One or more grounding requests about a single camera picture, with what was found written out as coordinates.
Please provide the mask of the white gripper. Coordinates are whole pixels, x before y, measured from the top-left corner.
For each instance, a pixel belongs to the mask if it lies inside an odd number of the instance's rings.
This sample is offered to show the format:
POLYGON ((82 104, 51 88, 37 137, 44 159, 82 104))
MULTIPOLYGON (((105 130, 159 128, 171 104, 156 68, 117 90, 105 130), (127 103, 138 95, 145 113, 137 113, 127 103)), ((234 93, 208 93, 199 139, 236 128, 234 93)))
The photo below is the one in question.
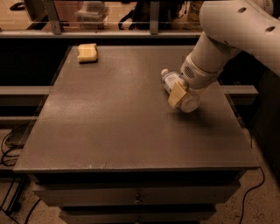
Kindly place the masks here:
MULTIPOLYGON (((221 74, 221 69, 216 72, 207 72, 195 65, 192 55, 186 56, 184 63, 180 68, 180 75, 186 84, 192 89, 207 88, 216 81, 221 74)), ((184 82, 176 81, 171 89, 168 103, 175 109, 188 94, 188 86, 184 82)))

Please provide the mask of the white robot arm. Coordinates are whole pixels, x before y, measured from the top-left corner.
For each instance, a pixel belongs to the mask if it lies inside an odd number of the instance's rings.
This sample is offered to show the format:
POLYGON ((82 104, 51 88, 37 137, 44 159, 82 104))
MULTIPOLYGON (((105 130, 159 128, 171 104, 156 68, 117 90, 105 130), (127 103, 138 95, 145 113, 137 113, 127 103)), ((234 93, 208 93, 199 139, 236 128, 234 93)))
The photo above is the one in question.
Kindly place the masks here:
POLYGON ((202 33, 178 73, 162 72, 172 108, 189 113, 200 105, 199 94, 216 81, 240 52, 252 55, 280 75, 280 21, 264 0, 205 1, 199 13, 202 33))

